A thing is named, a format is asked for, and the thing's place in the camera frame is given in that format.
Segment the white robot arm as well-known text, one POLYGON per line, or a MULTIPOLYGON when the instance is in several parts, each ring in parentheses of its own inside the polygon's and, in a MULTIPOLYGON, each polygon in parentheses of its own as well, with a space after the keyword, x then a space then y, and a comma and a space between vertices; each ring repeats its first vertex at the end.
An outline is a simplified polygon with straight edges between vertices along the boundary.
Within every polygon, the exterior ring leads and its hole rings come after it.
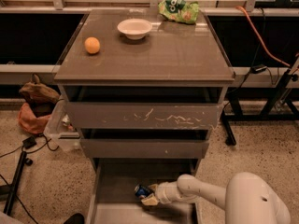
POLYGON ((248 172, 235 174, 225 188, 181 175, 174 182, 139 185, 135 195, 147 206, 203 198, 225 212, 225 224, 291 224, 286 204, 263 179, 248 172))

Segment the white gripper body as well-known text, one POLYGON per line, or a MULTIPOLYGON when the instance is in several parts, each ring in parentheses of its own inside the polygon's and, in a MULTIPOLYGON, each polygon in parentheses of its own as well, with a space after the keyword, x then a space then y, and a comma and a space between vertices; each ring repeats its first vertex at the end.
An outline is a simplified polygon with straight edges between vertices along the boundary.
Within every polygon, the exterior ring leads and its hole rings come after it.
POLYGON ((159 184, 155 190, 156 199, 162 204, 169 204, 173 202, 171 199, 173 185, 169 182, 159 184))

